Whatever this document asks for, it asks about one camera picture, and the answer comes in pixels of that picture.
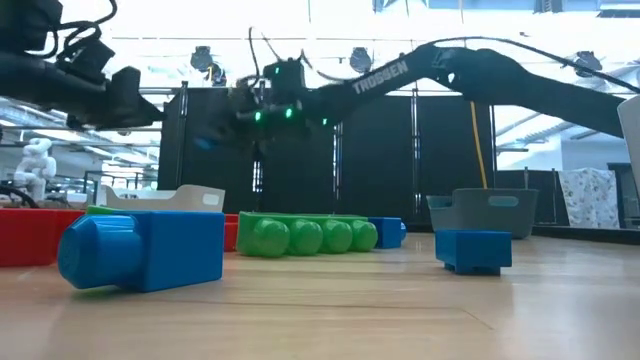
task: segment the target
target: black backdrop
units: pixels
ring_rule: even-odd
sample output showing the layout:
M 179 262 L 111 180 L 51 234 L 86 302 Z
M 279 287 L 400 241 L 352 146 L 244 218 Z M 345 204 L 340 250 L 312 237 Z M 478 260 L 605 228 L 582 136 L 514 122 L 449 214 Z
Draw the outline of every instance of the black backdrop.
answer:
M 496 187 L 538 190 L 536 224 L 569 226 L 567 205 L 564 202 L 560 178 L 550 170 L 501 170 L 496 173 Z
M 451 195 L 460 188 L 481 188 L 471 104 L 458 96 L 417 98 L 417 123 L 420 134 L 419 192 L 423 196 Z M 491 112 L 476 104 L 478 137 L 487 184 L 494 184 L 494 150 Z M 431 222 L 426 199 L 421 202 L 420 219 Z
M 175 190 L 182 184 L 224 189 L 224 211 L 237 213 L 254 209 L 257 202 L 251 154 L 224 147 L 203 147 L 198 142 L 209 119 L 216 116 L 217 104 L 226 100 L 226 94 L 226 89 L 189 89 L 186 119 L 180 118 L 179 96 L 165 106 L 168 118 L 162 126 L 158 189 Z
M 280 141 L 263 164 L 262 211 L 330 214 L 334 208 L 333 132 Z
M 186 117 L 180 117 L 178 96 L 166 106 L 169 118 L 162 130 L 158 188 L 196 184 L 225 189 L 225 212 L 338 212 L 426 223 L 426 202 L 417 208 L 416 195 L 482 186 L 470 105 L 461 97 L 386 96 L 345 118 L 337 129 L 337 193 L 331 131 L 316 134 L 306 143 L 276 143 L 262 163 L 260 193 L 253 188 L 250 154 L 207 149 L 196 141 L 204 124 L 216 117 L 216 104 L 224 103 L 226 90 L 188 89 L 187 94 Z M 491 186 L 490 111 L 478 105 L 477 113 Z
M 385 96 L 343 122 L 338 211 L 414 215 L 411 97 Z

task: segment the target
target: green toy block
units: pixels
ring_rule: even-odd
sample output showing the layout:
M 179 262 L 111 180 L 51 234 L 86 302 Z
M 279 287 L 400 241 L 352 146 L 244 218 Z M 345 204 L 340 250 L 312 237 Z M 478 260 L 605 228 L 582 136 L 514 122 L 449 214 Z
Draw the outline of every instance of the green toy block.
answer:
M 362 216 L 240 212 L 236 249 L 243 255 L 281 257 L 368 252 L 376 227 Z
M 89 205 L 87 207 L 87 215 L 111 215 L 118 209 L 108 208 L 106 206 Z

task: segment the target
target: blue toy block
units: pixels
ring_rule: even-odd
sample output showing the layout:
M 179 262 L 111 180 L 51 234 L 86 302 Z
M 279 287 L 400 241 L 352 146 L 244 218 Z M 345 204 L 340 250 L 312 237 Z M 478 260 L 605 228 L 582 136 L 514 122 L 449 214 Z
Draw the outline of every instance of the blue toy block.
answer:
M 395 249 L 402 246 L 407 236 L 407 228 L 400 218 L 371 217 L 371 222 L 378 230 L 378 249 Z
M 73 223 L 58 269 L 78 289 L 151 292 L 220 279 L 223 254 L 222 213 L 117 211 Z
M 511 267 L 511 233 L 497 231 L 436 231 L 436 258 L 458 275 L 499 275 Z

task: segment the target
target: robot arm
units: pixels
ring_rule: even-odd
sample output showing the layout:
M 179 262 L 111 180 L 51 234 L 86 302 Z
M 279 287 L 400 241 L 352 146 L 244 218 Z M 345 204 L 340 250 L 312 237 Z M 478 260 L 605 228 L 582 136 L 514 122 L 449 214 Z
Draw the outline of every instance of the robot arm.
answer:
M 488 49 L 425 44 L 357 79 L 310 91 L 302 108 L 335 124 L 362 104 L 422 78 L 470 101 L 522 106 L 622 137 L 617 108 L 624 99 L 531 74 L 515 60 Z
M 115 0 L 109 2 L 113 11 L 103 19 L 62 24 L 58 0 L 1 1 L 0 96 L 64 111 L 71 128 L 126 128 L 161 121 L 164 114 L 139 93 L 139 70 L 125 67 L 111 79 L 103 74 L 115 55 L 100 41 L 99 25 L 117 12 Z M 74 31 L 57 53 L 57 32 L 70 29 Z M 49 55 L 27 53 L 44 50 L 50 32 L 55 49 Z M 89 35 L 72 41 L 85 32 Z M 45 60 L 54 55 L 55 62 Z
M 230 126 L 233 131 L 225 130 L 225 135 L 240 133 L 245 143 L 247 139 L 260 142 L 289 133 L 291 128 L 299 134 L 301 124 L 308 128 L 333 126 L 359 106 L 428 78 L 470 101 L 522 106 L 623 137 L 617 108 L 624 99 L 531 74 L 515 60 L 488 49 L 424 44 L 359 78 L 314 90 L 304 87 L 300 59 L 269 65 L 263 73 L 271 81 L 268 103 L 234 104 Z M 240 98 L 252 99 L 246 95 Z M 305 121 L 287 121 L 288 118 Z M 213 135 L 218 141 L 230 140 L 220 133 Z

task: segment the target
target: white robot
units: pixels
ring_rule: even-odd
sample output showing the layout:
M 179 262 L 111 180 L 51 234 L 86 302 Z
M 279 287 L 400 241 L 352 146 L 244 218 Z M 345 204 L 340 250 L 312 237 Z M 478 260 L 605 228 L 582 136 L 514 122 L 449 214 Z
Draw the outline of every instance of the white robot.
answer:
M 31 139 L 22 149 L 22 161 L 13 175 L 14 185 L 26 190 L 34 201 L 44 200 L 47 180 L 56 175 L 56 160 L 49 156 L 49 139 Z

